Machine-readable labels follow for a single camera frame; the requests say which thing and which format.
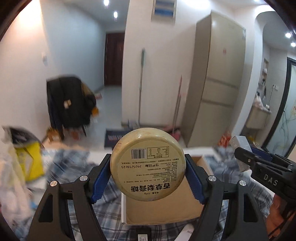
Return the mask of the white box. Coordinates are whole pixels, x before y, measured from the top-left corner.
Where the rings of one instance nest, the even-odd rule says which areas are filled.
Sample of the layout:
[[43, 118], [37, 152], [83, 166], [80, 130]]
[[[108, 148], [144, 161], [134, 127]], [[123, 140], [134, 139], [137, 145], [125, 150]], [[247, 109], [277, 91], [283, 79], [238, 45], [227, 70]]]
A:
[[234, 156], [238, 162], [240, 172], [244, 172], [250, 169], [250, 161], [247, 156], [251, 153], [251, 147], [245, 136], [234, 136], [230, 140], [230, 145], [234, 150]]

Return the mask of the white AUX remote control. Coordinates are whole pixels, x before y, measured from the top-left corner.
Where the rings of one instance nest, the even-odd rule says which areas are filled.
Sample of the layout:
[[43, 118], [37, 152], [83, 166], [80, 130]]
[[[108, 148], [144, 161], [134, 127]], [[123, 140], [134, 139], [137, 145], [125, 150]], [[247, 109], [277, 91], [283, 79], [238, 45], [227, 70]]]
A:
[[178, 234], [174, 241], [189, 241], [192, 233], [194, 231], [194, 226], [191, 223], [188, 223], [184, 226], [182, 231]]

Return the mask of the black box with label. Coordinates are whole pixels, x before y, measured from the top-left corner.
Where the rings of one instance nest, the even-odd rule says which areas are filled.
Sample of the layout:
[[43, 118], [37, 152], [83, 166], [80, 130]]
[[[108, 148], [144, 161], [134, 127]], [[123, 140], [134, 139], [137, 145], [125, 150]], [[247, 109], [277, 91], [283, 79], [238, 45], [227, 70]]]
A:
[[136, 241], [152, 241], [152, 229], [148, 226], [139, 226], [135, 229]]

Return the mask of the glass sliding door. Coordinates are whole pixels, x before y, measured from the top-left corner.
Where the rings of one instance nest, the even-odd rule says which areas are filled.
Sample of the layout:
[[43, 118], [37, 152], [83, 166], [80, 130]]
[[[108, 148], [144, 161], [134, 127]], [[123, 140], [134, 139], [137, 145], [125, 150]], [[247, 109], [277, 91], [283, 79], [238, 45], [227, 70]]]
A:
[[284, 157], [295, 147], [295, 60], [290, 57], [280, 107], [262, 147]]

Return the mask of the bathroom sink cabinet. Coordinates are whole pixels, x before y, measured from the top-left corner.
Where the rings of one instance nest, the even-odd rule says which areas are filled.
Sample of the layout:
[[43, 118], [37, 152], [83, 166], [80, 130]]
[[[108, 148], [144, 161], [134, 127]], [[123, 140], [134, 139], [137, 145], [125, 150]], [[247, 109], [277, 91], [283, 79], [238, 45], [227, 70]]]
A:
[[248, 129], [261, 130], [265, 128], [267, 120], [271, 114], [268, 109], [260, 109], [257, 106], [252, 106], [245, 126]]

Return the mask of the blue plaid cloth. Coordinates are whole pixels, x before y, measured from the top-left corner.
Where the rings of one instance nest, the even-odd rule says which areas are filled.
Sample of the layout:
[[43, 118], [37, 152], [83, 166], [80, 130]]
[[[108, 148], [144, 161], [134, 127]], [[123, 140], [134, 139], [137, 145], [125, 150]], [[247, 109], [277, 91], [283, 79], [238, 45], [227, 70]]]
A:
[[[44, 150], [42, 160], [45, 165], [46, 176], [34, 182], [34, 202], [32, 208], [36, 209], [46, 185], [53, 180], [68, 183], [76, 180], [79, 175], [88, 173], [102, 159], [99, 153], [75, 150]], [[214, 175], [220, 180], [236, 183], [240, 179], [247, 182], [251, 192], [264, 217], [269, 215], [274, 194], [250, 177], [250, 171], [240, 172], [234, 150], [231, 147], [216, 146], [206, 153], [206, 163], [209, 164]], [[110, 179], [101, 199], [94, 205], [95, 215], [107, 240], [132, 240], [135, 227], [124, 225], [121, 222], [121, 192]], [[152, 225], [152, 240], [175, 240], [186, 225], [193, 225], [197, 218], [186, 219], [182, 222]]]

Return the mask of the red box on floor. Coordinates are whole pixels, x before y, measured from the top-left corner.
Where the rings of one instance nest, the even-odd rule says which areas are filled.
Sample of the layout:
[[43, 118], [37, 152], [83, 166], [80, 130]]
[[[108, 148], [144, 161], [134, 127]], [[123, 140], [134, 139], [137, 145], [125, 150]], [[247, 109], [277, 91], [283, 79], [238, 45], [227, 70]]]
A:
[[228, 147], [230, 140], [231, 140], [231, 133], [227, 131], [222, 135], [221, 139], [218, 142], [218, 146], [226, 148]]

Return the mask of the open cardboard box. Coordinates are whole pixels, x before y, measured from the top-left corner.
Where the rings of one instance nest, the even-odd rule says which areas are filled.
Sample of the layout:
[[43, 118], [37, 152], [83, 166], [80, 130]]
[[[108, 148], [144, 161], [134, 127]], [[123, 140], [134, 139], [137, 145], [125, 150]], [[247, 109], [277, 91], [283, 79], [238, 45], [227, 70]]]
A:
[[163, 225], [198, 218], [204, 206], [194, 198], [186, 178], [169, 196], [156, 201], [137, 201], [121, 195], [124, 225]]

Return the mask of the yellow bag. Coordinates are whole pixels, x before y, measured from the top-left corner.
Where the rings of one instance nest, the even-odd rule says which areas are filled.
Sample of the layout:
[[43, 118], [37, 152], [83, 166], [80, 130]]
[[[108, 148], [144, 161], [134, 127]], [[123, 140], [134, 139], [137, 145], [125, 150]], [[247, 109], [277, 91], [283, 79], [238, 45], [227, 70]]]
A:
[[34, 181], [44, 175], [41, 146], [38, 142], [15, 150], [26, 182]]

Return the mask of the small cardboard box on floor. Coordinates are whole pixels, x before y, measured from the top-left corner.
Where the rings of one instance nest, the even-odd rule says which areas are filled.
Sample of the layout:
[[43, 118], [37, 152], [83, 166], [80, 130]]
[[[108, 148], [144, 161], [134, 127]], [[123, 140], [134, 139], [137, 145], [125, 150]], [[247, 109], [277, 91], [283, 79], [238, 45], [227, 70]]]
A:
[[61, 141], [61, 137], [60, 137], [59, 132], [53, 128], [48, 128], [47, 137], [50, 142], [60, 142]]

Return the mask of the beige refrigerator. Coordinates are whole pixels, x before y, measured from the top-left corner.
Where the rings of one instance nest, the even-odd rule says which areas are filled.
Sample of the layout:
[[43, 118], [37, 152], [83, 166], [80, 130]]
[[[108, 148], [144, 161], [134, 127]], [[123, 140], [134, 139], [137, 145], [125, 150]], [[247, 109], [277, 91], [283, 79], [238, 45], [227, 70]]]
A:
[[241, 25], [214, 11], [197, 22], [180, 127], [186, 147], [214, 146], [229, 127], [244, 68], [245, 38]]

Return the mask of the dark blue floor mat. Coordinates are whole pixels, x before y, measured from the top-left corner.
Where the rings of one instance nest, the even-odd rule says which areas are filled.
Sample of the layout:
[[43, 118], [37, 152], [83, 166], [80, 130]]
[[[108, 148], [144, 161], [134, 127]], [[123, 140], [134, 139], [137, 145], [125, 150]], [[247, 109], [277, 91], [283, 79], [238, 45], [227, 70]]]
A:
[[114, 148], [117, 142], [130, 130], [106, 130], [104, 147], [105, 148]]

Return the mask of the pink broom with dustpan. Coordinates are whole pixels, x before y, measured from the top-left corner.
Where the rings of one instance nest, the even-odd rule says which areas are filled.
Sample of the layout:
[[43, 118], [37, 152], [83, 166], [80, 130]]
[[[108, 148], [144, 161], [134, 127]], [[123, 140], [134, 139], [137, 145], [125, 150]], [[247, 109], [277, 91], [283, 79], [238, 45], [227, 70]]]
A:
[[171, 126], [167, 126], [163, 129], [165, 132], [169, 133], [172, 137], [174, 137], [177, 141], [179, 141], [181, 138], [181, 132], [180, 132], [179, 128], [177, 127], [177, 119], [178, 119], [180, 103], [181, 103], [182, 80], [183, 80], [183, 77], [181, 76], [180, 81], [179, 81], [179, 88], [178, 88], [177, 101], [176, 101], [176, 105], [175, 105], [173, 123]]

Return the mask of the chair with black jacket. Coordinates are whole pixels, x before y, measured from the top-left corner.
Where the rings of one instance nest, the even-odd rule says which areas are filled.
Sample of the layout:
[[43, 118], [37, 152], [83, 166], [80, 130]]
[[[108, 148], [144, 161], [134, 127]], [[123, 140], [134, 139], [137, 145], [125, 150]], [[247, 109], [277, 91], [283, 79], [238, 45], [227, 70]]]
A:
[[95, 94], [74, 75], [62, 75], [47, 80], [47, 104], [51, 128], [64, 140], [64, 130], [90, 125], [96, 108]]

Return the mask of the dark brown door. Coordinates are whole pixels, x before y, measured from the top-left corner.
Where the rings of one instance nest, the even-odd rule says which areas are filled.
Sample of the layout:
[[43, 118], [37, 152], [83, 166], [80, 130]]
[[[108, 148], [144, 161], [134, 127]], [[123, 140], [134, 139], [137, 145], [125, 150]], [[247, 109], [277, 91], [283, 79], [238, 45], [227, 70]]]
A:
[[122, 65], [125, 32], [107, 33], [104, 54], [104, 85], [122, 85]]

